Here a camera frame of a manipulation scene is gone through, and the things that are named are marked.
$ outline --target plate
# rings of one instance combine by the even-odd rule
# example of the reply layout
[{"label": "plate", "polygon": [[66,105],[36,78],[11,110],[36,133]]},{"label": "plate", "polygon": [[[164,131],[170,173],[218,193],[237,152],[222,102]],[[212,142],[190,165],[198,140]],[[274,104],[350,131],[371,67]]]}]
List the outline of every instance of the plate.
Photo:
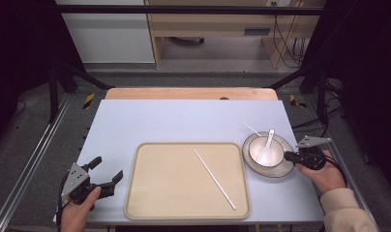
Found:
[{"label": "plate", "polygon": [[[262,131],[259,132],[261,136],[258,136],[258,134],[253,133],[250,135],[246,141],[244,142],[243,145],[243,157],[246,163],[258,174],[266,176],[266,177],[283,177],[286,174],[288,174],[292,168],[294,167],[294,164],[290,161],[287,161],[286,159],[283,158],[283,160],[278,164],[274,166],[262,166],[254,161],[254,159],[250,155],[250,145],[252,142],[260,137],[266,137],[268,138],[268,132],[267,131]],[[282,137],[278,136],[277,134],[274,134],[273,141],[271,144],[271,147],[275,147],[277,151],[282,152],[284,155],[284,151],[290,151],[293,152],[291,145],[283,139]]]}]

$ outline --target white stick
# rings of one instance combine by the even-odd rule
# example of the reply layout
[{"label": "white stick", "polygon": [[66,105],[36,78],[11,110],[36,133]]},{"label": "white stick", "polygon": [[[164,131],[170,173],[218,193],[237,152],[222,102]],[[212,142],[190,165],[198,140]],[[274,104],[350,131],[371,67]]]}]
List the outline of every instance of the white stick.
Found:
[{"label": "white stick", "polygon": [[253,131],[254,133],[256,133],[258,136],[262,136],[261,134],[259,134],[256,130],[254,130],[252,127],[250,127],[248,124],[244,123],[244,125],[249,128],[251,131]]},{"label": "white stick", "polygon": [[217,179],[214,177],[213,173],[210,171],[210,169],[208,169],[207,165],[205,164],[205,162],[202,160],[201,156],[198,154],[198,152],[195,150],[195,154],[198,156],[199,160],[202,162],[202,164],[204,165],[205,169],[207,169],[208,173],[210,173],[210,176],[213,178],[214,182],[217,184],[217,186],[220,188],[220,191],[223,193],[223,195],[226,197],[226,200],[229,202],[229,204],[231,205],[232,209],[233,210],[236,210],[237,207],[235,207],[235,205],[232,203],[232,201],[229,199],[228,195],[226,194],[226,192],[223,190],[223,188],[220,186],[220,183],[217,181]]}]

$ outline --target tray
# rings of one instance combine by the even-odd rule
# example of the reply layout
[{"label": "tray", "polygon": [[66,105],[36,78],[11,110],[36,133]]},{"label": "tray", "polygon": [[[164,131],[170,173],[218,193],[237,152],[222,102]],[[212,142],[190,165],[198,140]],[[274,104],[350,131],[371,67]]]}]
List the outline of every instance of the tray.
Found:
[{"label": "tray", "polygon": [[141,144],[125,212],[131,219],[245,218],[250,199],[240,148],[233,143]]}]

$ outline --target black curtain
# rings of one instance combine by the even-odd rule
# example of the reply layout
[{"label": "black curtain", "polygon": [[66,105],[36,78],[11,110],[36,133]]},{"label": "black curtain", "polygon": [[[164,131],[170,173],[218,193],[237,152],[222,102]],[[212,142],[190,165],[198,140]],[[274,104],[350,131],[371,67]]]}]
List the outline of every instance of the black curtain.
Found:
[{"label": "black curtain", "polygon": [[[344,1],[327,3],[331,2],[340,6]],[[337,23],[335,19],[320,19],[309,44],[307,62],[316,57],[330,35],[328,31]],[[329,52],[317,58],[324,59],[327,77],[343,82],[347,118],[364,153],[381,167],[391,183],[391,0],[358,1]]]},{"label": "black curtain", "polygon": [[[15,113],[18,96],[47,83],[53,65],[68,63],[85,72],[62,15],[34,11],[31,4],[0,0],[0,133]],[[70,80],[69,73],[55,72]]]}]

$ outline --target spoon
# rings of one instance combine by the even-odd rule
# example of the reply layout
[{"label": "spoon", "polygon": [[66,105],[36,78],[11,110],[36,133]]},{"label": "spoon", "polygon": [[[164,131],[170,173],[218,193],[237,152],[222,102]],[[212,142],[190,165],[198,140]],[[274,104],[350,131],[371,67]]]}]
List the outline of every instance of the spoon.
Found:
[{"label": "spoon", "polygon": [[258,163],[263,166],[269,166],[271,164],[271,142],[274,136],[274,129],[270,129],[268,132],[267,143],[265,144],[262,153],[258,156]]}]

